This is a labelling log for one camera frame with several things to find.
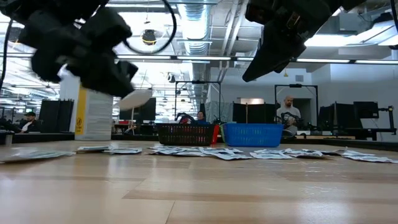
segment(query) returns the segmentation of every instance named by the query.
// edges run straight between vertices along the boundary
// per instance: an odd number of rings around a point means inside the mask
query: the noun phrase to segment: ceiling
[[[254,56],[258,40],[261,37],[262,26],[253,22],[247,21],[244,16],[240,17],[245,10],[244,0],[239,1],[216,1],[216,0],[173,0],[169,1],[177,13],[177,33],[174,41],[168,46],[161,55],[186,55],[187,46],[195,44],[205,44],[207,50],[205,55],[236,55],[243,54],[246,57]],[[205,3],[209,11],[208,14],[202,15],[207,19],[207,37],[200,40],[187,39],[188,36],[198,32],[200,24],[195,26],[187,26],[184,20],[183,5],[180,3]],[[359,29],[369,26],[368,20],[376,18],[380,13],[388,9],[389,1],[369,0],[351,13],[363,13],[361,17],[355,14],[354,23],[358,25]],[[127,24],[131,27],[133,36],[128,40],[129,43],[140,50],[154,51],[161,47],[169,38],[172,32],[172,20],[170,14],[164,13],[165,9],[159,1],[122,1],[112,0],[109,6],[115,7],[120,15],[125,19]],[[344,23],[344,16],[340,16],[341,26],[347,26]],[[0,49],[3,49],[4,33],[7,28],[9,19],[0,15]],[[141,35],[146,29],[154,29],[157,34],[157,43],[154,47],[149,47],[143,44]],[[117,54],[134,55],[123,44],[119,44],[114,49]],[[8,43],[9,53],[28,53],[32,54],[34,49],[22,45]],[[348,58],[348,59],[382,59],[391,54],[391,50],[387,46],[378,46],[377,44],[356,44],[350,47],[308,47],[302,54],[303,58]],[[175,94],[175,84],[168,81],[168,75],[174,75],[176,80],[190,81],[197,79],[196,69],[199,65],[192,63],[154,63],[154,62],[138,62],[135,63],[139,67],[139,71],[132,79],[136,88],[153,88],[157,90],[156,93],[159,98],[169,98]],[[210,67],[213,63],[204,63],[203,68],[206,68],[206,73],[210,73]],[[291,63],[288,68],[305,68],[307,73],[316,70],[320,64],[312,63]],[[4,81],[6,91],[2,91],[3,98],[20,98],[40,100],[41,98],[56,98],[59,96],[59,85],[42,82],[30,70],[29,57],[25,58],[8,58],[7,73]],[[239,67],[239,74],[244,71],[245,66]],[[211,75],[201,76],[201,79],[209,80]],[[272,76],[273,82],[278,82],[281,76]],[[20,87],[25,89],[21,91],[11,91],[12,88]],[[193,85],[186,86],[186,97],[196,98],[196,101],[202,101],[203,96],[206,95],[206,88],[208,86],[201,86],[196,88]],[[196,108],[194,103],[191,103],[192,108]]]

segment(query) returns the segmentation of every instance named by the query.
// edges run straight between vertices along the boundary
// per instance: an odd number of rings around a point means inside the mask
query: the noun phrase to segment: red object
[[[211,144],[217,144],[219,131],[220,131],[220,126],[217,124],[214,126],[213,140],[212,140]]]

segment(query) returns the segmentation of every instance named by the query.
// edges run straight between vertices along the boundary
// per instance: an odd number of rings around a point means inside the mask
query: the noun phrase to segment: metal frame
[[[289,87],[289,88],[303,88],[303,87],[314,87],[315,88],[315,101],[316,101],[316,107],[317,107],[317,125],[318,125],[318,116],[319,116],[319,104],[318,104],[318,86],[317,85],[301,85],[301,84],[290,84],[290,85],[275,85],[274,87],[274,96],[275,96],[275,121],[277,121],[277,115],[276,115],[276,111],[278,110],[276,108],[277,105],[277,88],[280,86],[284,86],[284,87]]]
[[[191,83],[191,84],[218,84],[218,117],[221,118],[221,82],[211,81],[176,81],[175,82],[175,98],[174,98],[174,118],[177,117],[177,85],[179,83]]]

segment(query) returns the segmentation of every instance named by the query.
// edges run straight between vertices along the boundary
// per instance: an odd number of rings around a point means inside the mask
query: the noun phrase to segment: blue basket
[[[224,124],[225,142],[229,146],[278,147],[282,124]]]

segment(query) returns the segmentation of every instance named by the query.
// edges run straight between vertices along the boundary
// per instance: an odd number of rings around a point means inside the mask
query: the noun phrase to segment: person
[[[204,112],[199,111],[197,117],[198,117],[197,119],[198,124],[209,124],[209,122],[206,121]]]
[[[285,129],[290,131],[292,134],[296,135],[298,128],[297,128],[297,122],[296,120],[291,117],[289,114],[285,114],[284,118],[282,118],[282,113],[289,112],[294,116],[298,116],[301,118],[301,114],[299,109],[295,108],[293,106],[293,96],[286,96],[284,103],[280,106],[279,109],[276,111],[276,116],[280,119],[287,120],[287,123],[285,124]]]
[[[26,119],[21,122],[19,128],[21,133],[39,132],[39,124],[36,121],[36,114],[28,112],[25,114]]]

